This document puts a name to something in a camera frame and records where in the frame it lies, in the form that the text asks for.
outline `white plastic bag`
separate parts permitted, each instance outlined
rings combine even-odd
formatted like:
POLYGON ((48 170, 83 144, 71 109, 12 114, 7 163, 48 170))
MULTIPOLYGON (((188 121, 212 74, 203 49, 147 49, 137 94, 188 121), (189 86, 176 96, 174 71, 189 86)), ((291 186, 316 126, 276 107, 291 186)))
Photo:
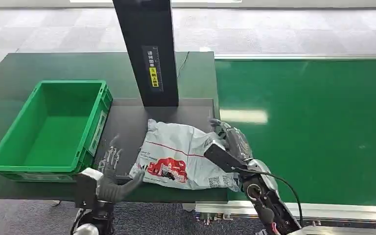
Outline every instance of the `white plastic bag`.
POLYGON ((188 125, 148 120, 141 151, 129 176, 146 168, 144 182, 171 188, 229 188, 239 191, 237 173, 226 173, 204 157, 211 142, 224 149, 219 136, 188 125))

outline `robotic hand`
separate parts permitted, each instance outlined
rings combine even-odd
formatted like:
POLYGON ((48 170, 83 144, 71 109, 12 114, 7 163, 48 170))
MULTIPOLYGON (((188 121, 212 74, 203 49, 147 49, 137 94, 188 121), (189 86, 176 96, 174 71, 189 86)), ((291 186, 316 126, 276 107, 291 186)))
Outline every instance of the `robotic hand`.
POLYGON ((141 170, 130 182, 116 184, 116 164, 122 152, 118 148, 118 139, 119 136, 116 136, 110 142, 97 170, 87 168, 77 175, 75 207, 80 210, 71 228, 71 235, 113 234, 114 204, 122 201, 143 181, 145 172, 141 170))
POLYGON ((240 188, 253 203, 259 218, 264 224, 265 234, 287 235, 304 234, 302 231, 302 209, 299 198, 290 185, 270 173, 262 161, 254 159, 244 134, 228 123, 211 119, 215 132, 225 141, 226 150, 210 143, 204 156, 225 172, 237 172, 240 188), (275 178, 285 182, 295 194, 301 223, 299 224, 286 205, 280 200, 275 178))

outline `silver robotic arm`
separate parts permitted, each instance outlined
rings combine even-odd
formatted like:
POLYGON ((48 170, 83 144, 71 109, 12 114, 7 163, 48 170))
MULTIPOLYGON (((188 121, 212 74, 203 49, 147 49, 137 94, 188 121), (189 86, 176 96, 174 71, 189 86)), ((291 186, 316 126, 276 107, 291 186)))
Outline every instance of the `silver robotic arm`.
POLYGON ((304 234, 302 230, 302 210, 294 189, 282 178, 271 174, 262 161, 254 159, 244 134, 226 122, 210 120, 216 133, 225 141, 226 149, 211 142, 204 156, 225 172, 237 172, 240 188, 253 203, 258 216, 270 235, 304 234), (295 194, 299 211, 299 224, 281 201, 275 178, 285 182, 295 194))

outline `black vertical panel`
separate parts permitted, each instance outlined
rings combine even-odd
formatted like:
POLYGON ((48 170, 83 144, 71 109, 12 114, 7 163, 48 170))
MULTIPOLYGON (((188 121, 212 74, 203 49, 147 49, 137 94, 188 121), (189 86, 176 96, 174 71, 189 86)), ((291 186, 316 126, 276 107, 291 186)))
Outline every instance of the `black vertical panel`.
POLYGON ((113 0, 144 106, 178 106, 170 0, 113 0))

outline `qr code label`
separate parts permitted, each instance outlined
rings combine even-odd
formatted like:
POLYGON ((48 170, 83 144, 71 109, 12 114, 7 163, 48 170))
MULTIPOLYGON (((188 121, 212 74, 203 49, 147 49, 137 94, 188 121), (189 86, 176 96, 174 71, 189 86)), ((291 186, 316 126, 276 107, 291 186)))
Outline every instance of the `qr code label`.
POLYGON ((227 176, 227 175, 223 175, 223 182, 224 182, 224 186, 227 187, 227 188, 231 188, 233 185, 231 184, 231 180, 230 178, 227 176))
POLYGON ((217 177, 210 177, 208 178, 208 183, 210 184, 210 188, 219 188, 220 187, 220 178, 217 177))

